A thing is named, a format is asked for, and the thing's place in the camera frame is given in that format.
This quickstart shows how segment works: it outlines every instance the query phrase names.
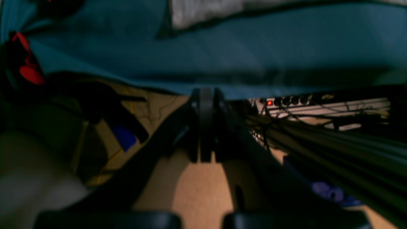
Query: red object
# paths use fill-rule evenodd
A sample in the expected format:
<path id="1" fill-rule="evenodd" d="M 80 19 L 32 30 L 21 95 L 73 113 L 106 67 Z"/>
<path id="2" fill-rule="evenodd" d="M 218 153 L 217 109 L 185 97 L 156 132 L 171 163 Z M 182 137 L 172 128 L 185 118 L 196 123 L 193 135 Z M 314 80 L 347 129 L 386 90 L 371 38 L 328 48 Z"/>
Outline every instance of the red object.
<path id="1" fill-rule="evenodd" d="M 31 53 L 30 43 L 28 42 L 27 38 L 21 34 L 16 33 L 11 41 L 15 42 L 17 39 L 20 40 L 21 45 L 27 51 L 28 55 L 24 59 L 25 66 L 20 67 L 20 74 L 29 82 L 37 85 L 41 85 L 45 83 L 44 76 L 40 73 L 41 70 L 37 64 L 33 64 L 30 62 L 33 54 Z"/>

